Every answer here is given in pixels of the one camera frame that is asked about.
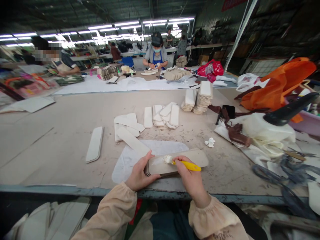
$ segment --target sleeve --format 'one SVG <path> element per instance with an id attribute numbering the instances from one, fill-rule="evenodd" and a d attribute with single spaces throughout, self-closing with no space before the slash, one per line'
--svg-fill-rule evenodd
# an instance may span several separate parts
<path id="1" fill-rule="evenodd" d="M 64 55 L 63 63 L 71 66 L 72 68 L 75 68 L 77 66 L 77 64 L 68 55 Z"/>
<path id="2" fill-rule="evenodd" d="M 162 47 L 162 61 L 165 62 L 168 60 L 168 57 L 167 57 L 167 50 L 165 49 L 165 47 Z"/>
<path id="3" fill-rule="evenodd" d="M 150 60 L 150 53 L 151 53 L 151 46 L 149 46 L 149 49 L 148 49 L 146 55 L 144 56 L 144 59 L 146 59 L 147 61 Z"/>
<path id="4" fill-rule="evenodd" d="M 97 213 L 72 240 L 123 239 L 126 224 L 133 219 L 136 205 L 137 193 L 122 182 L 101 200 Z"/>
<path id="5" fill-rule="evenodd" d="M 199 239 L 249 239 L 239 217 L 212 196 L 206 208 L 197 208 L 191 201 L 189 224 Z"/>

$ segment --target woman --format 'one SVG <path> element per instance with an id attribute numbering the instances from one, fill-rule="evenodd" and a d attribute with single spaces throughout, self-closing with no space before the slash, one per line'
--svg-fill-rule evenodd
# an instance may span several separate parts
<path id="1" fill-rule="evenodd" d="M 80 72 L 77 64 L 67 54 L 62 53 L 60 47 L 49 45 L 47 40 L 39 36 L 32 37 L 31 42 L 40 52 L 41 58 L 45 61 L 52 61 L 58 70 L 58 75 L 65 77 Z"/>
<path id="2" fill-rule="evenodd" d="M 115 186 L 102 199 L 97 213 L 72 240 L 194 239 L 192 229 L 200 239 L 249 239 L 238 216 L 205 191 L 201 172 L 189 171 L 180 162 L 191 162 L 185 156 L 178 156 L 173 160 L 176 162 L 186 191 L 193 199 L 189 209 L 189 224 L 179 214 L 176 214 L 175 220 L 170 220 L 168 214 L 157 219 L 156 215 L 161 213 L 154 211 L 145 210 L 142 215 L 141 210 L 146 206 L 143 202 L 139 204 L 136 192 L 160 178 L 159 174 L 147 177 L 143 172 L 152 157 L 154 155 L 150 150 L 133 166 L 128 180 Z"/>
<path id="3" fill-rule="evenodd" d="M 166 49 L 163 46 L 163 39 L 160 32 L 154 32 L 151 37 L 151 45 L 143 59 L 143 65 L 154 69 L 155 66 L 158 69 L 165 69 L 168 65 Z"/>

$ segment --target scrap material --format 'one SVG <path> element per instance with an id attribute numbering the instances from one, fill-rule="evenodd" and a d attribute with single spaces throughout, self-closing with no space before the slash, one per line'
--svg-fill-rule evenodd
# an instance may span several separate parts
<path id="1" fill-rule="evenodd" d="M 103 127 L 97 127 L 92 131 L 86 163 L 96 161 L 100 157 Z"/>
<path id="2" fill-rule="evenodd" d="M 34 113 L 46 106 L 55 103 L 53 97 L 33 97 L 21 100 L 0 110 L 0 113 L 27 111 Z"/>

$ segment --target pole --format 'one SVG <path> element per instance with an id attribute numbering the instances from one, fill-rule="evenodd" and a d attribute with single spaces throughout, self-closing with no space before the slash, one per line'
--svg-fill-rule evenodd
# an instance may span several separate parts
<path id="1" fill-rule="evenodd" d="M 253 9 L 254 9 L 255 5 L 257 4 L 257 1 L 258 1 L 258 0 L 253 0 L 252 3 L 251 3 L 251 6 L 250 6 L 250 8 L 249 8 L 249 10 L 248 10 L 248 13 L 247 13 L 247 15 L 246 15 L 246 17 L 245 17 L 245 19 L 244 19 L 244 22 L 243 22 L 243 24 L 242 24 L 242 26 L 241 26 L 240 31 L 238 32 L 238 35 L 237 35 L 236 40 L 235 40 L 235 42 L 234 42 L 234 45 L 233 45 L 233 47 L 232 47 L 232 50 L 231 50 L 230 56 L 229 56 L 229 58 L 228 58 L 228 61 L 227 61 L 227 63 L 226 63 L 226 66 L 224 67 L 224 71 L 225 71 L 225 72 L 227 72 L 227 69 L 228 69 L 228 65 L 229 65 L 229 63 L 230 63 L 230 60 L 231 60 L 231 58 L 232 58 L 235 50 L 237 49 L 237 46 L 238 46 L 239 41 L 240 41 L 240 38 L 241 38 L 241 36 L 242 36 L 242 34 L 243 34 L 243 32 L 244 32 L 244 29 L 246 28 L 246 26 L 247 26 L 247 24 L 248 24 L 248 21 L 249 21 L 249 19 L 250 19 L 250 16 L 251 16 L 251 14 L 252 14 L 252 12 L 253 12 Z"/>

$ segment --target plastic bag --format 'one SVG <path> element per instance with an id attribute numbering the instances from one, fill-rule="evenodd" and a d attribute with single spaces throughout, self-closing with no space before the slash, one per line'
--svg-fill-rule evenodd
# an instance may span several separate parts
<path id="1" fill-rule="evenodd" d="M 263 83 L 260 81 L 260 77 L 257 75 L 254 75 L 252 73 L 246 73 L 238 77 L 238 92 L 245 92 L 248 91 L 250 88 L 253 88 L 254 86 L 260 86 L 264 88 L 267 85 L 266 83 Z"/>
<path id="2" fill-rule="evenodd" d="M 206 68 L 209 66 L 207 72 L 212 73 L 214 76 L 222 76 L 223 75 L 223 67 L 219 61 L 211 60 L 206 65 L 203 65 L 199 67 L 198 69 L 198 75 L 202 77 L 206 77 Z"/>

